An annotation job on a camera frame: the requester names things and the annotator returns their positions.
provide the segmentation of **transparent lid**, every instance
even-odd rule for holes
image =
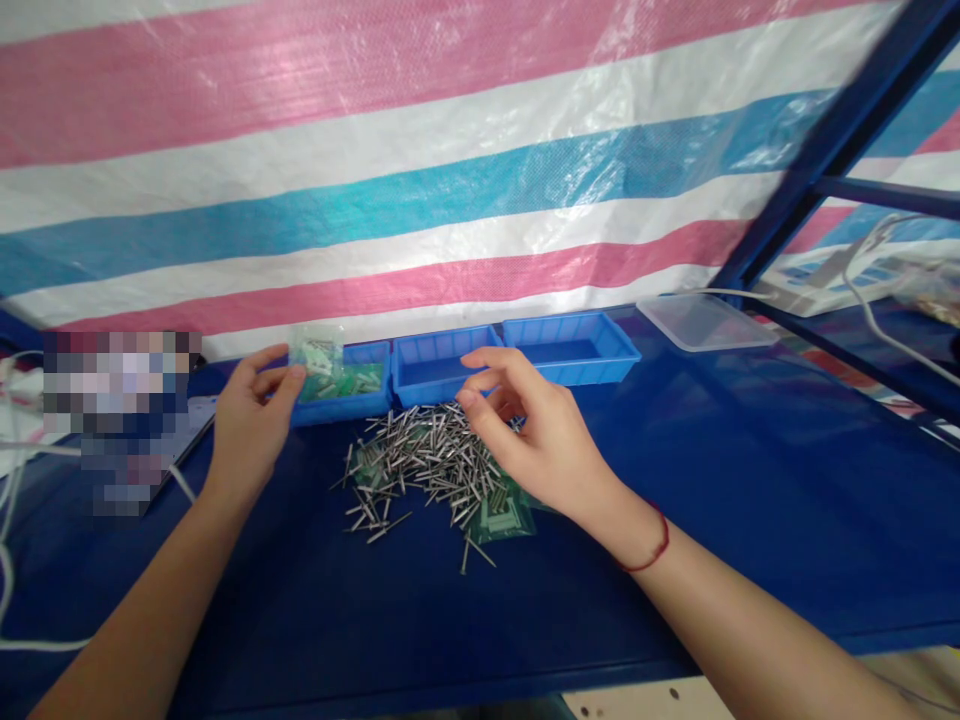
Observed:
[[[710,295],[642,298],[637,309],[687,352],[763,347],[779,340],[749,315]]]

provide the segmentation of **pink stripe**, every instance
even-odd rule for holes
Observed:
[[[601,65],[863,0],[273,0],[0,48],[0,168],[99,160]]]
[[[855,207],[821,207],[800,228],[793,240],[784,250],[786,253],[802,253],[813,250],[820,241],[846,220],[856,210]]]
[[[947,120],[939,130],[927,138],[917,154],[928,152],[952,152],[960,150],[960,110]]]
[[[439,263],[380,275],[202,298],[90,318],[70,331],[196,330],[204,335],[464,302],[509,302],[584,286],[628,285],[658,270],[722,264],[748,221],[704,220],[643,245],[599,243],[520,257]]]

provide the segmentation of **blue storage tray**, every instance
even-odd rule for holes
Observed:
[[[503,346],[490,325],[394,340],[393,390],[400,404],[413,407],[453,400],[463,381],[477,372],[465,368],[460,358],[485,345]]]
[[[292,427],[375,417],[384,415],[390,410],[393,402],[390,394],[390,343],[384,341],[346,345],[343,348],[343,363],[344,365],[380,363],[383,366],[380,390],[363,395],[315,400],[310,403],[298,402],[293,406],[293,414],[290,417]]]
[[[507,320],[503,339],[558,385],[620,382],[640,359],[627,334],[602,312]]]

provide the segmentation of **red string bracelet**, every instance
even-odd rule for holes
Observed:
[[[660,509],[660,506],[656,503],[650,503],[653,506],[653,509],[660,513],[660,522],[663,524],[663,541],[660,545],[657,546],[657,549],[653,551],[653,557],[650,558],[643,565],[638,565],[635,568],[628,568],[623,563],[619,562],[620,569],[624,572],[635,573],[640,572],[641,570],[646,570],[648,567],[653,565],[657,560],[660,559],[660,556],[667,551],[667,547],[670,545],[670,524],[667,522],[667,517],[663,514],[663,510]]]

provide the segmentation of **blue table surface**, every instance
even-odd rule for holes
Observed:
[[[782,345],[691,355],[635,310],[619,385],[574,390],[613,469],[691,535],[852,652],[960,641],[960,457]],[[216,392],[228,368],[192,382]],[[362,717],[696,672],[630,578],[563,517],[474,556],[443,508],[366,545],[342,533],[362,423],[291,433],[184,670],[174,716]],[[212,441],[184,463],[202,485]],[[29,466],[8,638],[92,634],[187,509],[170,484],[124,522],[88,517],[64,458]],[[70,655],[0,654],[23,716]]]
[[[950,351],[960,330],[905,307],[892,297],[876,300],[870,307],[884,332],[950,372],[960,374],[960,364]],[[766,314],[798,334],[808,338],[817,336],[819,339],[815,342],[828,352],[908,395],[934,414],[960,425],[960,387],[870,332],[859,305],[811,318],[783,312]]]

